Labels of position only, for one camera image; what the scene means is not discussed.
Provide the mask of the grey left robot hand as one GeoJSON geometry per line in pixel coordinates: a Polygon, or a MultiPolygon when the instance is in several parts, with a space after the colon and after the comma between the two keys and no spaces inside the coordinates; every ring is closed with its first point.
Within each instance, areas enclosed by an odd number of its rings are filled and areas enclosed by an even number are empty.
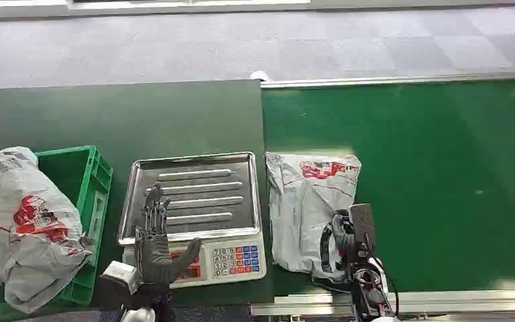
{"type": "Polygon", "coordinates": [[[144,284],[169,286],[188,270],[201,250],[202,241],[196,238],[178,257],[171,256],[166,231],[169,204],[161,184],[154,184],[141,208],[144,222],[135,226],[135,265],[144,284]]]}

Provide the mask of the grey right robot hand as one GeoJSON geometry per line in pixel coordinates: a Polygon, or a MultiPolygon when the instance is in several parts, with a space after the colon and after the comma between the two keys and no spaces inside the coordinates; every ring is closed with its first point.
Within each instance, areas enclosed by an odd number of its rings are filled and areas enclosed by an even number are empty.
{"type": "Polygon", "coordinates": [[[321,269],[323,272],[332,273],[329,254],[329,239],[333,237],[335,247],[341,257],[340,262],[335,263],[337,270],[345,270],[350,264],[349,255],[353,253],[355,246],[354,226],[346,209],[337,209],[332,220],[325,226],[320,239],[321,269]]]}

